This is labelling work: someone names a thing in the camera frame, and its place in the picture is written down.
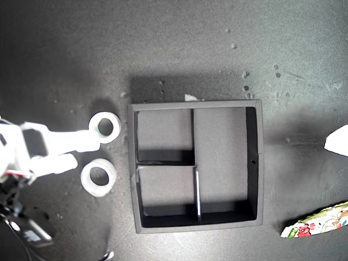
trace white plastic ring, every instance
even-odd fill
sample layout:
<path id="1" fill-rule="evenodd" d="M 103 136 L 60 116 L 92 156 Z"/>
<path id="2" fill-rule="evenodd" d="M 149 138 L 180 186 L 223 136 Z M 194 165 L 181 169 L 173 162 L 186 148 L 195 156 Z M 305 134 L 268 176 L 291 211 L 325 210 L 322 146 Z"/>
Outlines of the white plastic ring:
<path id="1" fill-rule="evenodd" d="M 113 130 L 110 135 L 105 136 L 99 130 L 99 123 L 102 119 L 108 119 L 113 125 Z M 92 130 L 98 133 L 100 143 L 106 144 L 112 142 L 116 139 L 121 132 L 121 121 L 120 119 L 113 113 L 103 111 L 101 113 L 95 114 L 88 124 L 88 130 Z"/>
<path id="2" fill-rule="evenodd" d="M 91 169 L 93 167 L 99 167 L 103 169 L 108 177 L 109 183 L 104 186 L 99 186 L 93 182 L 91 179 Z M 103 197 L 110 192 L 111 188 L 114 186 L 117 178 L 117 172 L 113 164 L 106 159 L 95 159 L 88 163 L 81 172 L 81 183 L 83 188 L 95 197 Z"/>

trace black box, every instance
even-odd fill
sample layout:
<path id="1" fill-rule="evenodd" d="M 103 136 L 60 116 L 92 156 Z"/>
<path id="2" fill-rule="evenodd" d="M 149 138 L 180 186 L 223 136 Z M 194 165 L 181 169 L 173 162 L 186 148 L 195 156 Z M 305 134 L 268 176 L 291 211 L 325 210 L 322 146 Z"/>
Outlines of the black box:
<path id="1" fill-rule="evenodd" d="M 261 101 L 129 105 L 137 233 L 262 224 Z"/>

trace red wire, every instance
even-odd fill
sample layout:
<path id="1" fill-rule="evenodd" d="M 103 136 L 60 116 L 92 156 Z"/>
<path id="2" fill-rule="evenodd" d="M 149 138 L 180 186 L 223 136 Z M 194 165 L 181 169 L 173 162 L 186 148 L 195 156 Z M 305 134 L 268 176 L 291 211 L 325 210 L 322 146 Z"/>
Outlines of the red wire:
<path id="1" fill-rule="evenodd" d="M 5 174 L 6 175 L 21 176 L 21 177 L 27 176 L 27 174 L 25 174 L 23 172 L 16 172 L 16 171 L 6 171 Z"/>

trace colorful packaging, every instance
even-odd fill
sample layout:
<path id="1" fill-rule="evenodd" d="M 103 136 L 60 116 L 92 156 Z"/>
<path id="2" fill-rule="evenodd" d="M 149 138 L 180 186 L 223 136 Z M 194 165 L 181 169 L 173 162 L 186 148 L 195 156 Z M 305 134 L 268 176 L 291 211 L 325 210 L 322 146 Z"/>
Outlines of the colorful packaging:
<path id="1" fill-rule="evenodd" d="M 281 237 L 307 237 L 341 228 L 347 223 L 348 202 L 325 208 L 318 214 L 299 220 L 296 224 L 286 227 L 281 233 Z"/>

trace table surface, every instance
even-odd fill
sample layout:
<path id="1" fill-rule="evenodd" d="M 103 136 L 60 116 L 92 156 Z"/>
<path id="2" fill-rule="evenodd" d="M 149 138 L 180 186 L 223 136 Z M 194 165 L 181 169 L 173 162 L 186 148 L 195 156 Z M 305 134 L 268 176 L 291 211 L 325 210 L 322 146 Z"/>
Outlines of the table surface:
<path id="1" fill-rule="evenodd" d="M 242 77 L 243 72 L 249 76 Z M 348 159 L 323 149 L 347 124 L 348 1 L 6 1 L 0 8 L 0 114 L 55 131 L 86 129 L 113 111 L 122 131 L 79 168 L 39 178 L 22 201 L 57 228 L 48 260 L 344 260 L 348 228 L 281 239 L 284 225 L 348 200 Z M 263 102 L 263 225 L 136 234 L 129 187 L 127 105 L 205 100 Z M 81 186 L 98 157 L 118 172 L 110 194 Z M 26 260 L 4 225 L 2 260 Z"/>

